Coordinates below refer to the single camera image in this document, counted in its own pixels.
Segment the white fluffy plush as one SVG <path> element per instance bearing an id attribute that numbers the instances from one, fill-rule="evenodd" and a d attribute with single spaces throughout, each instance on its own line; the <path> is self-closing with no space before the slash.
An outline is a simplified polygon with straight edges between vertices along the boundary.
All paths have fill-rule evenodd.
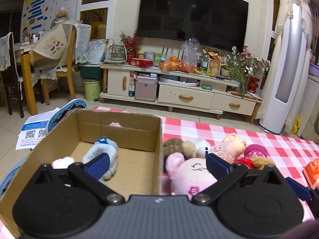
<path id="1" fill-rule="evenodd" d="M 64 157 L 64 158 L 60 158 L 60 159 L 53 161 L 52 167 L 53 167 L 53 169 L 67 169 L 68 166 L 72 165 L 73 163 L 75 163 L 74 158 Z"/>

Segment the brown beige small plush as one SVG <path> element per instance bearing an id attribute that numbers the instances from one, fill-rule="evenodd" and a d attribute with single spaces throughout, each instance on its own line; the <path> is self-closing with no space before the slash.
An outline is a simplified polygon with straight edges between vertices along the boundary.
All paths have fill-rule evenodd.
<path id="1" fill-rule="evenodd" d="M 196 151 L 197 149 L 193 142 L 184 141 L 181 138 L 171 138 L 163 144 L 164 157 L 168 157 L 173 153 L 181 153 L 185 158 L 195 158 Z"/>

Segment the orange teddy plush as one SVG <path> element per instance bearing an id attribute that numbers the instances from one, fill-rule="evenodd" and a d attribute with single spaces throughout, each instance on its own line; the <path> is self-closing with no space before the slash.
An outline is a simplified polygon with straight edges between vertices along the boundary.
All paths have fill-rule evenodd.
<path id="1" fill-rule="evenodd" d="M 235 158 L 239 158 L 244 153 L 247 147 L 247 143 L 243 139 L 241 139 L 236 133 L 231 133 L 223 139 L 223 142 L 230 141 L 233 144 L 232 147 L 235 152 Z"/>

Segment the brown bear red hood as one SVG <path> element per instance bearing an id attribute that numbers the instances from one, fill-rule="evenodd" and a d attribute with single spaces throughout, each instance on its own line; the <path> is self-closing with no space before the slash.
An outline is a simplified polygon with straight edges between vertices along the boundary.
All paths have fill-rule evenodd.
<path id="1" fill-rule="evenodd" d="M 262 170 L 266 165 L 276 166 L 273 161 L 266 157 L 241 158 L 234 161 L 234 163 L 243 164 L 249 169 Z"/>

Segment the pink round plush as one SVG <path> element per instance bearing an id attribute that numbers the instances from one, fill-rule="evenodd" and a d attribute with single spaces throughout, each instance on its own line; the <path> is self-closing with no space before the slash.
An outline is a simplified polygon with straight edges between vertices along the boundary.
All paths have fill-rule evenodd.
<path id="1" fill-rule="evenodd" d="M 171 195 L 193 196 L 217 182 L 208 171 L 206 159 L 185 159 L 182 153 L 173 153 L 165 162 L 165 169 L 170 179 Z"/>

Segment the cardboard box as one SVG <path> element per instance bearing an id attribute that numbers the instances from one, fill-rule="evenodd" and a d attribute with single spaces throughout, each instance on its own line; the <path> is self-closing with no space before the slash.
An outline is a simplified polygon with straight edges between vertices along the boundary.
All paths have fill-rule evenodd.
<path id="1" fill-rule="evenodd" d="M 73 110 L 37 144 L 12 179 L 1 198 L 3 224 L 18 238 L 12 208 L 37 168 L 64 157 L 81 161 L 102 136 L 118 145 L 116 172 L 107 186 L 125 198 L 158 195 L 163 171 L 161 124 L 159 117 L 147 114 Z"/>

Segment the paper sheet with QR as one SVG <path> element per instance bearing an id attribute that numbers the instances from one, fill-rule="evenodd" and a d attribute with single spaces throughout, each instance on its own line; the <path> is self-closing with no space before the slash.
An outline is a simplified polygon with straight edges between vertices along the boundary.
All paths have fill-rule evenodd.
<path id="1" fill-rule="evenodd" d="M 60 108 L 31 116 L 27 119 L 18 135 L 16 150 L 34 149 L 45 137 L 45 129 L 49 120 Z"/>

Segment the green waste bin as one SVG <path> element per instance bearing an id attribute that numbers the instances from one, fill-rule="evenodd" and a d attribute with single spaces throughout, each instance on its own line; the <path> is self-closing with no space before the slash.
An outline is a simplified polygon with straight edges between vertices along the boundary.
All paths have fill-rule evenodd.
<path id="1" fill-rule="evenodd" d="M 101 93 L 101 81 L 96 79 L 83 79 L 85 99 L 98 101 Z"/>

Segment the white tower air conditioner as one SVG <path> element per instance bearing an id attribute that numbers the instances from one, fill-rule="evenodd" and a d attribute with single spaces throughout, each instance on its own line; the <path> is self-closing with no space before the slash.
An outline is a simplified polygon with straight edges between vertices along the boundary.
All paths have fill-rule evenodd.
<path id="1" fill-rule="evenodd" d="M 290 133 L 307 84 L 312 20 L 309 0 L 280 0 L 275 48 L 262 90 L 258 127 L 270 134 Z"/>

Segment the cream TV cabinet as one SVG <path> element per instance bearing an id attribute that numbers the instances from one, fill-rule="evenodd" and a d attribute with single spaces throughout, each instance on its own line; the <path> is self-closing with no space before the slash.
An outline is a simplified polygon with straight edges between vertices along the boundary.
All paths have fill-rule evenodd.
<path id="1" fill-rule="evenodd" d="M 100 98 L 136 103 L 160 105 L 172 111 L 174 108 L 208 112 L 219 119 L 225 112 L 250 117 L 254 121 L 262 101 L 255 97 L 241 96 L 234 80 L 219 80 L 207 75 L 181 71 L 163 71 L 157 66 L 138 68 L 129 64 L 101 64 L 103 85 Z M 135 98 L 137 76 L 158 79 L 155 101 Z"/>

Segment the bag of oranges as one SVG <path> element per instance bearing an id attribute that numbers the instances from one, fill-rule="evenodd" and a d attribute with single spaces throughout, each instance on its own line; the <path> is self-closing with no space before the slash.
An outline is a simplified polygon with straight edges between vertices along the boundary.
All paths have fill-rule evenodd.
<path id="1" fill-rule="evenodd" d="M 159 67 L 163 71 L 182 71 L 187 73 L 193 73 L 195 64 L 189 62 L 178 61 L 178 58 L 171 56 L 169 59 L 160 61 Z"/>

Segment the red gift box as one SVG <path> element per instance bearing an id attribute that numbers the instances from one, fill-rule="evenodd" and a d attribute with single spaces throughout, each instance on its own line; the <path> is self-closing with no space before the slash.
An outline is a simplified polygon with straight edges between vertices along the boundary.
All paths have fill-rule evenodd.
<path id="1" fill-rule="evenodd" d="M 149 59 L 129 58 L 128 64 L 138 68 L 150 68 L 153 66 L 153 61 Z"/>

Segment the wooden chair with covers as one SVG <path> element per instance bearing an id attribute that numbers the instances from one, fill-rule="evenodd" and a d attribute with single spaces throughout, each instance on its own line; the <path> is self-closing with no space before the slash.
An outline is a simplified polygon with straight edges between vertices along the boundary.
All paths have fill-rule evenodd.
<path id="1" fill-rule="evenodd" d="M 69 93 L 72 99 L 76 98 L 73 75 L 79 72 L 78 65 L 88 61 L 88 47 L 91 36 L 91 25 L 75 23 L 70 27 L 66 47 L 62 57 L 50 70 L 43 70 L 41 83 L 44 94 L 44 101 L 50 105 L 49 81 L 56 81 L 59 78 L 66 78 Z"/>

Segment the clear plastic bag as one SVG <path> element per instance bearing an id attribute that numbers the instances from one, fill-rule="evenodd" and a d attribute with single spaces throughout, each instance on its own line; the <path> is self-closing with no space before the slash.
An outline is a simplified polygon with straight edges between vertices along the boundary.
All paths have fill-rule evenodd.
<path id="1" fill-rule="evenodd" d="M 196 38 L 192 37 L 187 39 L 182 44 L 182 61 L 188 66 L 196 66 L 197 50 L 199 47 L 200 42 Z"/>

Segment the wooden photo frame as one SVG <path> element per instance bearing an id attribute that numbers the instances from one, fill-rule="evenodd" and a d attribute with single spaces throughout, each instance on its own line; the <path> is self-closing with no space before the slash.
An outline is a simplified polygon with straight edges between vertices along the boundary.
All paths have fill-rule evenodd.
<path id="1" fill-rule="evenodd" d="M 208 63 L 208 69 L 206 74 L 211 77 L 216 77 L 220 75 L 221 62 L 214 59 L 210 59 Z"/>

